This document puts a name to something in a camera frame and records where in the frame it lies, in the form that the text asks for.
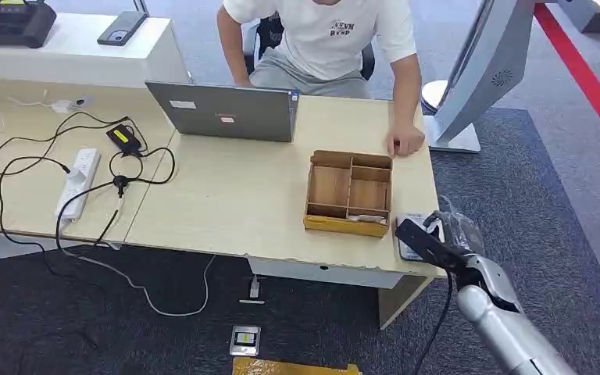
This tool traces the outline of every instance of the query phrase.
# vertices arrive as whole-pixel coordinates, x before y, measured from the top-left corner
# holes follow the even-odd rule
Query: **yellow box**
[[[356,365],[348,365],[346,370],[326,367],[296,365],[293,363],[266,361],[263,359],[234,358],[233,375],[359,375]]]

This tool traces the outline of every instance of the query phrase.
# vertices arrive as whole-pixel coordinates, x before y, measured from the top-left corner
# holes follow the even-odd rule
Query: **person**
[[[275,13],[284,25],[282,41],[265,51],[249,76],[241,25]],[[392,157],[406,156],[424,142],[413,125],[421,77],[409,0],[223,0],[217,28],[237,86],[349,98],[369,97],[359,72],[360,52],[377,35],[395,76],[387,151]]]

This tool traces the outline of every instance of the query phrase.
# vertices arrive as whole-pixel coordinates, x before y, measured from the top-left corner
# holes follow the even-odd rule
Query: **label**
[[[171,106],[174,108],[196,109],[196,104],[194,102],[182,102],[180,100],[169,100],[169,104],[171,104]]]
[[[236,342],[238,344],[254,344],[255,334],[237,334]]]
[[[128,139],[127,137],[125,137],[125,135],[123,135],[123,133],[120,132],[120,130],[115,130],[114,134],[120,138],[121,141],[123,141],[123,143],[127,143]]]

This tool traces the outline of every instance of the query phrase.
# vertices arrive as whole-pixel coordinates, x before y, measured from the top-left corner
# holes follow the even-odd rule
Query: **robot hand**
[[[439,221],[445,232],[444,244],[427,233]],[[576,375],[525,316],[507,273],[480,254],[483,242],[472,220],[457,212],[437,211],[423,226],[404,220],[395,234],[425,262],[455,276],[459,310],[505,373]]]

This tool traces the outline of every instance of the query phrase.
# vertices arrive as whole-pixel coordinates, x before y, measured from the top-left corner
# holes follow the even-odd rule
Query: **black cable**
[[[113,182],[105,182],[104,184],[100,184],[98,186],[91,187],[88,190],[82,191],[81,193],[68,199],[67,202],[61,207],[61,210],[59,211],[59,215],[56,217],[55,239],[56,239],[56,247],[58,248],[58,250],[61,250],[64,253],[69,254],[68,252],[65,251],[63,246],[61,246],[61,218],[63,217],[63,213],[66,211],[66,208],[68,207],[68,205],[70,203],[74,202],[75,199],[78,199],[79,197],[82,197],[82,196],[90,193],[91,191],[96,191],[98,189],[106,188],[107,186],[112,185],[112,184],[113,184]]]
[[[10,160],[10,162],[8,162],[8,164],[5,166],[5,168],[3,169],[3,173],[0,173],[0,230],[1,233],[5,236],[5,238],[7,238],[9,241],[16,243],[18,245],[34,245],[34,246],[38,246],[40,248],[40,250],[42,251],[42,260],[45,262],[45,265],[47,266],[47,269],[49,270],[49,272],[54,275],[54,276],[58,276],[58,277],[70,277],[70,275],[64,275],[61,273],[58,273],[56,271],[54,271],[54,269],[52,268],[52,266],[49,264],[49,262],[47,262],[47,256],[46,256],[46,251],[45,251],[45,247],[38,244],[37,242],[25,242],[25,241],[17,241],[16,239],[10,237],[10,235],[8,234],[8,232],[5,230],[5,226],[3,225],[3,213],[5,211],[4,209],[4,204],[3,204],[3,178],[5,176],[8,176],[7,171],[8,168],[10,168],[10,166],[15,163],[18,162],[20,160],[26,160],[26,159],[37,159],[36,163],[39,163],[41,161],[48,161],[48,162],[52,162],[52,163],[56,163],[59,166],[61,166],[61,168],[63,168],[63,171],[66,173],[70,173],[70,169],[65,166],[64,164],[62,164],[59,161],[56,161],[54,159],[50,159],[50,158],[45,158],[44,156],[22,156],[19,158],[15,158],[13,160]]]
[[[98,126],[98,127],[87,127],[85,125],[76,125],[74,127],[69,127],[65,130],[61,130],[61,128],[68,123],[68,121],[70,121],[72,118],[74,118],[75,116],[79,116],[79,115],[84,115],[84,116],[88,116],[90,118],[92,118],[93,120],[102,123],[103,125]],[[120,119],[116,120],[116,121],[104,121],[104,120],[100,120],[99,118],[91,115],[90,113],[86,113],[86,112],[75,112],[72,115],[68,116],[67,118],[64,119],[64,121],[62,121],[60,123],[60,125],[57,126],[56,128],[56,132],[54,133],[54,135],[52,135],[49,138],[46,139],[35,139],[35,138],[27,138],[27,137],[12,137],[8,140],[6,140],[5,142],[3,142],[2,145],[0,145],[0,151],[11,141],[16,141],[16,140],[20,140],[20,141],[31,141],[31,142],[39,142],[39,143],[45,143],[45,142],[50,142],[49,146],[47,147],[47,149],[45,150],[45,152],[42,154],[42,157],[46,157],[49,152],[52,150],[52,146],[54,145],[54,143],[56,142],[56,138],[58,138],[59,136],[71,131],[71,130],[75,130],[75,129],[106,129],[107,127],[111,127],[113,125],[116,125],[118,123],[122,123],[125,121],[129,121],[132,123],[132,125],[134,126],[135,129],[137,129],[137,132],[139,133],[139,135],[141,136],[141,140],[144,142],[144,145],[146,147],[146,149],[148,148],[148,143],[146,143],[146,140],[144,138],[144,135],[141,133],[141,131],[139,130],[139,128],[137,127],[137,124],[129,117],[129,116],[124,116],[121,117]],[[33,168],[34,166],[36,166],[41,160],[38,160],[36,162],[31,163],[30,165],[22,168],[21,170],[17,170],[15,172],[10,172],[7,173],[6,176],[13,176],[22,172],[25,172],[27,170],[29,170],[30,168]]]
[[[452,285],[453,284],[452,275],[450,273],[447,274],[447,282],[448,282],[447,299],[445,299],[445,307],[443,307],[443,312],[441,313],[441,317],[438,318],[438,323],[436,323],[436,327],[434,327],[433,332],[431,332],[431,336],[429,338],[429,341],[427,342],[427,345],[424,347],[422,354],[420,354],[420,357],[417,359],[417,363],[415,364],[415,369],[412,371],[412,375],[418,375],[420,373],[420,368],[422,367],[422,362],[424,361],[424,357],[427,356],[427,353],[429,352],[431,345],[434,343],[434,340],[435,340],[436,336],[438,335],[438,331],[441,329],[441,325],[445,321],[445,317],[447,317],[447,313],[449,311],[449,304],[452,301],[452,289],[454,288],[454,286]]]
[[[113,167],[112,167],[113,161],[114,161],[114,159],[115,159],[117,156],[119,156],[119,155],[122,155],[122,154],[123,154],[123,152],[122,152],[122,151],[119,151],[119,152],[115,153],[115,154],[112,156],[112,158],[109,160],[109,172],[110,172],[110,173],[112,174],[112,176],[114,176],[114,177],[116,177],[116,176],[118,176],[118,175],[117,175],[116,173],[114,173],[114,171],[113,171]],[[141,157],[137,157],[136,155],[128,155],[127,157],[133,157],[133,158],[137,158],[137,160],[139,161],[139,173],[137,173],[137,176],[136,176],[136,177],[134,177],[134,178],[139,178],[139,177],[141,177],[141,175],[142,175],[142,174],[143,174],[143,172],[144,172],[144,161],[143,161],[143,160],[141,160]]]
[[[87,127],[87,126],[79,125],[79,126],[75,126],[75,127],[70,127],[68,129],[65,129],[65,130],[61,130],[61,128],[68,121],[70,121],[72,118],[74,118],[77,115],[85,115],[85,116],[91,117],[93,120],[95,120],[95,121],[97,121],[99,123],[102,123],[104,125],[103,126],[99,126],[99,127]],[[136,129],[137,132],[139,133],[139,136],[141,137],[141,140],[142,140],[142,142],[144,144],[144,148],[141,149],[141,150],[139,150],[139,151],[140,152],[146,152],[146,151],[148,151],[148,142],[145,140],[145,137],[144,137],[143,133],[141,132],[141,130],[139,130],[139,128],[137,127],[137,124],[129,116],[125,116],[125,117],[123,117],[121,119],[118,119],[117,121],[104,121],[104,120],[100,120],[97,117],[92,116],[91,114],[86,113],[86,112],[75,112],[74,114],[72,114],[72,115],[68,116],[67,118],[65,118],[64,121],[62,121],[60,123],[60,125],[56,128],[56,131],[55,131],[54,135],[52,137],[50,137],[50,138],[46,138],[46,139],[34,139],[34,138],[26,138],[26,137],[12,137],[12,138],[8,139],[7,141],[5,141],[2,145],[0,145],[0,151],[1,151],[9,142],[15,141],[15,140],[32,141],[32,142],[51,142],[49,144],[49,146],[47,147],[47,149],[45,150],[45,153],[43,154],[43,156],[23,156],[23,157],[12,159],[12,160],[10,160],[8,162],[8,164],[5,166],[5,168],[3,169],[3,171],[0,172],[0,230],[1,230],[1,233],[4,235],[4,237],[7,238],[9,241],[11,241],[13,243],[16,243],[18,245],[35,245],[35,246],[38,246],[40,248],[40,250],[41,250],[43,261],[44,261],[44,263],[45,263],[48,271],[52,275],[57,276],[57,277],[64,277],[64,278],[69,278],[71,280],[79,281],[79,282],[81,282],[83,284],[90,285],[90,286],[95,287],[98,290],[100,290],[100,292],[102,293],[102,304],[103,304],[102,310],[103,311],[101,313],[99,313],[91,321],[95,321],[97,318],[99,318],[106,311],[106,292],[105,292],[104,288],[102,288],[102,286],[100,286],[100,285],[93,284],[93,283],[87,282],[85,280],[81,280],[80,278],[78,278],[78,277],[76,277],[74,275],[68,275],[68,274],[62,274],[62,273],[56,272],[52,268],[52,266],[49,264],[49,262],[47,260],[47,257],[46,257],[45,248],[42,245],[40,245],[37,242],[17,241],[14,238],[12,238],[12,237],[9,236],[9,234],[5,230],[5,227],[4,227],[4,224],[3,224],[3,215],[4,215],[5,208],[4,208],[4,201],[3,201],[2,185],[3,185],[3,179],[4,179],[4,177],[14,176],[14,175],[23,173],[23,172],[25,172],[25,171],[33,168],[34,166],[36,166],[38,163],[42,162],[43,160],[44,161],[49,161],[49,162],[52,162],[52,163],[56,163],[57,165],[61,166],[61,168],[63,169],[64,172],[70,173],[70,169],[67,166],[65,166],[64,164],[62,164],[61,162],[59,162],[57,160],[50,159],[50,158],[47,157],[47,155],[49,154],[49,152],[52,149],[52,146],[56,142],[56,139],[58,138],[58,136],[60,136],[62,134],[65,134],[66,132],[74,130],[74,129],[105,129],[107,127],[116,125],[118,123],[122,123],[123,121],[130,121],[132,123],[132,127],[134,127],[134,129]],[[132,130],[132,127],[130,127],[129,125],[126,125],[126,127],[128,127],[128,129],[130,131],[132,131],[132,133],[134,133],[134,131]],[[120,177],[122,177],[122,179],[120,180],[121,181],[120,183],[122,184],[122,186],[119,186],[119,196],[120,196],[120,198],[122,198],[122,196],[123,196],[123,189],[125,188],[125,186],[127,186],[127,184],[129,182],[141,181],[141,182],[147,182],[147,183],[150,183],[150,184],[164,184],[164,183],[166,183],[167,181],[169,181],[171,179],[171,177],[173,176],[173,172],[175,170],[175,165],[176,165],[175,158],[174,158],[173,153],[171,152],[171,150],[169,150],[168,148],[158,148],[156,150],[153,150],[152,152],[149,152],[146,155],[143,155],[142,158],[149,157],[150,155],[152,155],[152,154],[154,154],[154,153],[156,153],[156,152],[158,152],[160,150],[163,150],[163,149],[167,150],[170,153],[171,158],[172,158],[172,170],[171,170],[170,175],[164,181],[148,181],[148,180],[143,180],[143,179],[139,178],[143,174],[143,162],[141,161],[141,159],[138,158],[139,162],[141,164],[141,170],[140,170],[139,174],[135,178],[129,178],[129,177],[125,177],[125,176],[120,176]],[[114,173],[113,173],[113,170],[111,168],[111,162],[113,161],[114,157],[116,157],[116,155],[113,156],[112,159],[109,162],[109,170],[112,172],[112,175]],[[35,159],[35,162],[33,162],[30,165],[28,165],[28,166],[26,166],[26,167],[24,167],[24,168],[22,168],[20,170],[17,170],[15,172],[8,172],[9,168],[13,165],[13,163],[17,163],[17,162],[19,162],[21,160],[27,160],[27,159]],[[66,254],[71,255],[71,253],[66,252],[65,249],[63,249],[63,247],[60,244],[60,218],[63,217],[63,212],[65,211],[66,207],[72,201],[74,201],[74,199],[79,198],[82,195],[88,194],[91,191],[95,191],[95,190],[98,190],[100,188],[107,187],[107,186],[109,186],[111,184],[115,184],[116,186],[118,186],[118,184],[116,183],[116,181],[117,181],[116,176],[114,176],[114,180],[112,182],[105,183],[105,184],[102,184],[102,185],[98,185],[96,187],[88,189],[87,191],[83,191],[82,193],[80,193],[80,194],[75,195],[74,197],[72,197],[68,202],[66,202],[65,205],[63,205],[63,207],[61,209],[61,213],[59,214],[59,218],[56,221],[55,238],[56,238],[56,244],[57,244],[58,249],[62,250]],[[117,218],[118,213],[119,213],[118,209],[114,211],[114,213],[112,214],[111,218],[109,219],[109,222],[107,223],[105,229],[100,233],[100,236],[93,243],[93,245],[91,246],[91,248],[95,248],[97,246],[97,244],[99,244],[99,243],[102,242],[102,239],[106,235],[106,233],[109,230],[109,228],[112,226],[114,220]],[[31,345],[35,341],[39,341],[39,340],[44,339],[44,338],[62,337],[62,336],[65,336],[65,335],[77,335],[77,336],[81,337],[83,340],[85,340],[89,344],[89,346],[91,348],[97,349],[98,348],[97,343],[88,334],[88,327],[89,326],[90,326],[90,323],[86,323],[84,325],[84,327],[83,327],[82,330],[74,330],[74,331],[67,331],[67,332],[52,332],[52,333],[47,333],[47,334],[41,334],[41,335],[38,335],[38,336],[35,336],[35,337],[31,337],[31,338],[25,340],[22,343],[22,345]],[[18,375],[20,374],[20,372],[21,372],[21,370],[23,368],[23,362],[24,362],[24,359],[25,359],[26,354],[27,354],[27,348],[28,348],[27,346],[25,346],[24,348],[22,348],[22,353],[20,355],[20,360],[18,362],[18,367],[17,367],[17,371],[16,371],[16,373]]]
[[[105,301],[106,300],[106,293],[105,293],[105,290],[100,285],[93,284],[93,283],[87,282],[85,280],[81,280],[80,278],[78,278],[78,277],[76,277],[74,275],[63,274],[63,273],[59,273],[59,272],[55,271],[52,268],[52,266],[49,264],[48,260],[47,260],[47,256],[46,256],[47,252],[45,251],[45,247],[44,246],[40,245],[37,242],[17,241],[16,239],[10,237],[8,231],[4,227],[4,224],[3,224],[3,214],[4,214],[5,209],[4,209],[4,201],[3,201],[3,179],[4,179],[4,177],[8,176],[8,174],[7,174],[8,169],[10,168],[10,166],[13,163],[16,163],[16,162],[18,162],[20,160],[27,160],[27,159],[36,159],[37,163],[39,163],[41,161],[52,162],[52,163],[55,163],[55,164],[59,165],[63,169],[64,172],[66,172],[66,173],[70,172],[70,169],[67,166],[65,166],[64,164],[62,164],[61,162],[59,162],[57,160],[54,160],[54,159],[45,158],[45,157],[42,157],[42,156],[21,156],[19,158],[15,158],[15,159],[10,160],[8,162],[8,164],[5,166],[5,168],[3,169],[3,172],[0,173],[0,231],[1,231],[1,233],[3,234],[3,236],[6,239],[8,239],[9,241],[11,241],[11,242],[13,242],[15,244],[18,244],[18,245],[35,245],[35,246],[38,246],[40,248],[40,250],[41,250],[41,253],[42,253],[43,262],[45,263],[45,266],[47,267],[47,270],[49,271],[49,273],[51,273],[52,275],[57,276],[57,277],[62,277],[62,278],[68,278],[68,279],[71,279],[71,280],[74,280],[74,281],[79,281],[79,282],[81,282],[83,284],[90,285],[90,286],[95,287],[98,290],[100,290],[100,292],[102,293],[102,308],[103,308],[103,312],[101,312],[100,314],[98,314],[98,317],[99,317],[100,315],[102,315],[104,313],[104,310],[106,310],[106,301]],[[73,330],[73,331],[67,331],[67,332],[52,332],[52,333],[48,333],[48,334],[41,334],[41,335],[38,335],[38,336],[34,336],[34,337],[31,337],[31,338],[25,340],[24,342],[22,342],[21,345],[31,345],[35,341],[39,341],[39,340],[41,340],[43,338],[48,338],[48,337],[54,337],[54,336],[61,337],[61,336],[65,336],[65,335],[77,335],[77,336],[80,336],[81,338],[83,338],[89,344],[89,346],[91,346],[91,348],[97,349],[98,345],[89,336],[89,334],[87,332],[89,325],[90,325],[89,323],[85,324],[84,327],[81,330]],[[21,370],[23,368],[23,361],[24,361],[24,357],[25,357],[26,353],[27,353],[27,346],[24,346],[22,348],[22,353],[20,355],[20,360],[19,360],[18,365],[17,365],[16,374],[18,374],[18,375],[21,373]]]

